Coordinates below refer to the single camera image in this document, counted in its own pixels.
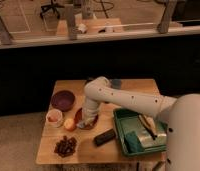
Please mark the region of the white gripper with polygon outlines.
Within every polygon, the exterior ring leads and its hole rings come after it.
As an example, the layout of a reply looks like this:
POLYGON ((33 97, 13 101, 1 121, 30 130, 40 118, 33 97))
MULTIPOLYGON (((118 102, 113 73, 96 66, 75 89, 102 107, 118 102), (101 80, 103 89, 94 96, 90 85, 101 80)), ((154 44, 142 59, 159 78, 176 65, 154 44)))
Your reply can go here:
POLYGON ((98 116, 100 103, 91 99, 86 99, 82 105, 82 121, 92 123, 98 116))

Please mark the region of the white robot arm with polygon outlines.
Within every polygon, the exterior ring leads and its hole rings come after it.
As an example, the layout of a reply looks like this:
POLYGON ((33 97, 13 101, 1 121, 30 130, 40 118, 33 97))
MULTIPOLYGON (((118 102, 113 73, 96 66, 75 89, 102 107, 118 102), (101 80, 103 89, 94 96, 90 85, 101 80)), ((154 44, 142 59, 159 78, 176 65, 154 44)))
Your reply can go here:
POLYGON ((145 114, 167 124, 166 171, 200 171, 200 94, 179 98, 113 89, 106 77, 84 86, 82 122, 90 125, 102 102, 145 114))

